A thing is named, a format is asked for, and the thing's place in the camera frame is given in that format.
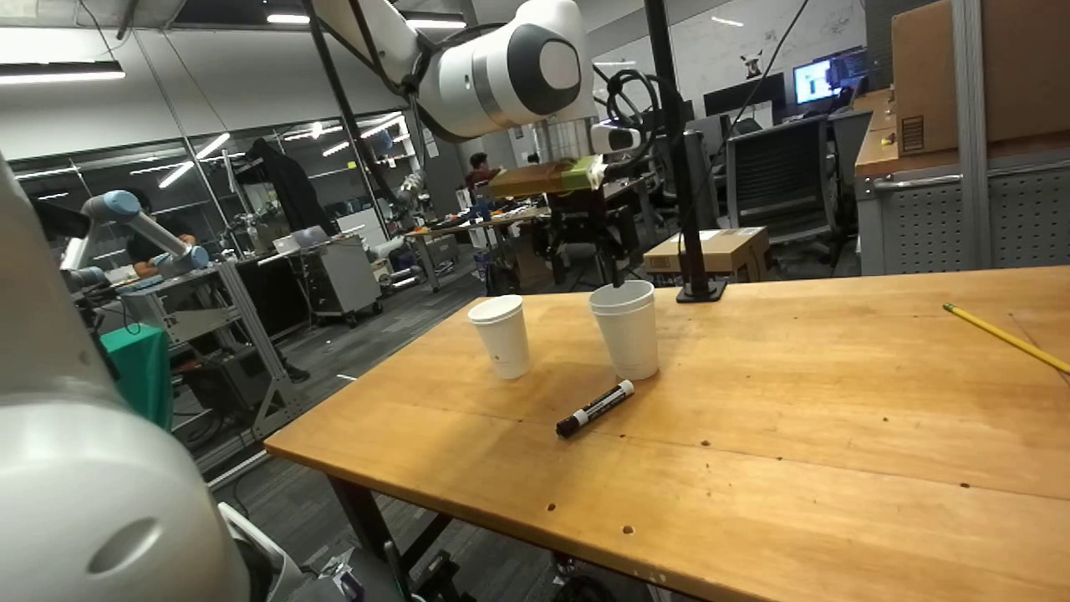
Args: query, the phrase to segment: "machine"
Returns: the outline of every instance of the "machine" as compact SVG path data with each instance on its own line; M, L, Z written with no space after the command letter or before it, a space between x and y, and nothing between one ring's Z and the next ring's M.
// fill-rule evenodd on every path
M389 0L314 0L314 11L453 138L588 113L573 0L528 0L511 25L445 51L418 40ZM251 571L198 464L124 410L4 162L0 241L4 598L248 602ZM188 254L173 239L150 241Z

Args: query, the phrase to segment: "workbench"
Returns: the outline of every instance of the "workbench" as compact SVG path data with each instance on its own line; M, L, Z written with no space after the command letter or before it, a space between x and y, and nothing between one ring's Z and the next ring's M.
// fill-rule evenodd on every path
M741 280L766 278L766 229L737 229L737 232L700 232L703 264L710 274L733 274ZM650 274L677 274L683 241L677 235L666 239L652 251L641 254L641 269Z
M862 274L965 269L963 169L956 152L903 153L885 92L855 101L873 121L855 157ZM1070 134L991 144L993 269L1070 260Z
M525 299L517 382L458 312L266 449L700 598L1070 598L1070 377L942 312L1070 359L1070 269L672 296L661 373L573 442L611 384L584 296Z

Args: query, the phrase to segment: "monitor screen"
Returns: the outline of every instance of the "monitor screen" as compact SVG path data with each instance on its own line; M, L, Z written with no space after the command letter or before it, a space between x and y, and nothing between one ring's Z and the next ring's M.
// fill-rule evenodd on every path
M836 99L836 89L828 85L831 61L816 61L794 68L794 105L816 105Z

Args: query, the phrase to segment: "floor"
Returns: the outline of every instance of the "floor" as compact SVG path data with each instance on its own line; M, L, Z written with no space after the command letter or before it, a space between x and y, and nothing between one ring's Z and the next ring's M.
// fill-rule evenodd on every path
M801 269L784 278L828 274L828 269ZM840 257L836 274L848 274L848 251ZM306 405L333 394L350 377L361 377L379 361L390 359L398 349L414 342L422 332L434 329L440 319L453 315L461 305L482 296L482 280L468 273L445 278L439 293L427 285L414 285L385 299L385 312L365 319L361 324L327 324L311 329L297 342L283 346L283 356L311 373L311 384L303 384ZM218 500L241 509L251 522L257 522L277 547L283 547L300 566L324 568L332 559L350 555L354 577L361 579L371 602L401 598L394 579L381 561L358 549L333 492L317 471L306 471L290 463L266 458L244 479L231 483L218 492ZM414 533L427 522L427 511L411 509L394 500L379 500L381 511L394 533L394 538L411 542ZM552 555L531 549L525 542L476 528L476 526L449 526L439 538L439 549L461 566L458 587L486 602L548 602L554 598L552 587ZM650 598L645 588L625 577L611 577L602 568L583 568L598 577L611 588L618 602Z

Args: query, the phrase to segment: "wooden table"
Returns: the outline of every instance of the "wooden table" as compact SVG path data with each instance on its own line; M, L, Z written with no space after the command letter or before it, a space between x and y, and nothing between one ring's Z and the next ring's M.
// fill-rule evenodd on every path
M1070 382L942 312L1070 359L1070 269L660 296L660 377L608 388L584 296L525 299L496 382L466 312L266 449L703 598L1070 598Z
M766 229L703 232L703 260L710 274L739 274L741 280L766 278ZM677 274L677 235L641 254L650 274Z

